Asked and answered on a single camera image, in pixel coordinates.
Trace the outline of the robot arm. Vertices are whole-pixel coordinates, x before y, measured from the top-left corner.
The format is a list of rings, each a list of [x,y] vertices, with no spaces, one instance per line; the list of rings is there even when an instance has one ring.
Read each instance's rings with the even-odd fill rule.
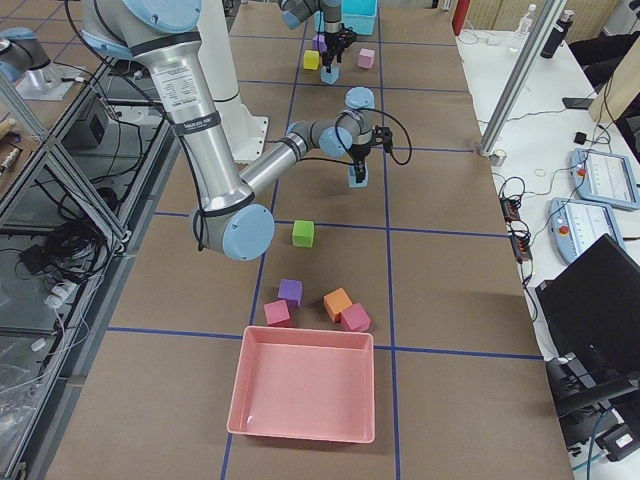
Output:
[[[341,0],[280,0],[279,8],[285,24],[291,29],[298,28],[313,15],[319,12],[323,18],[323,29],[326,48],[321,55],[321,81],[334,84],[340,73],[340,64],[344,51],[356,40],[357,34],[342,22]]]
[[[90,49],[149,71],[196,183],[193,233],[200,248],[240,261],[261,256],[275,223],[255,197],[313,149],[334,158],[355,153],[356,179],[363,181],[374,129],[375,99],[369,89],[348,90],[346,107],[334,119],[292,124],[274,146],[239,170],[227,138],[230,119],[211,92],[215,80],[235,72],[225,21],[217,21],[214,29],[226,54],[204,71],[199,50],[211,43],[200,35],[200,1],[85,1],[82,13],[82,37]]]

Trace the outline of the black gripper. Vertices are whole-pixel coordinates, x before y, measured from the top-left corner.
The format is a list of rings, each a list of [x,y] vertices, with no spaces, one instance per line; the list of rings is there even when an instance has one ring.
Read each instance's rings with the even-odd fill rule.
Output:
[[[348,150],[352,159],[355,181],[364,182],[367,178],[366,158],[371,153],[373,141],[368,140],[361,144],[353,143]]]
[[[332,73],[332,63],[340,64],[344,51],[356,41],[356,32],[342,21],[324,23],[327,49],[322,53],[323,73]]]

